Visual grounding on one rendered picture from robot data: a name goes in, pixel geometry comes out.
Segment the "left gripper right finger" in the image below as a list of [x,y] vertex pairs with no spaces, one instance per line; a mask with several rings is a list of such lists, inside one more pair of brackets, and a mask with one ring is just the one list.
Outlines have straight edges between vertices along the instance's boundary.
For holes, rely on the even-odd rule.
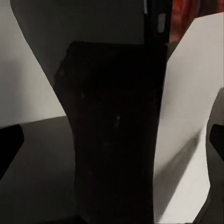
[[213,124],[209,141],[217,151],[219,157],[224,161],[224,126]]

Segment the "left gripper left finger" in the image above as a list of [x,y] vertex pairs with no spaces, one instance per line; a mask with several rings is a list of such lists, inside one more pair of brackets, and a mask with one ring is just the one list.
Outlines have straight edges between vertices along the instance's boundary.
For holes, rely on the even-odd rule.
[[24,142],[20,124],[0,129],[0,180]]

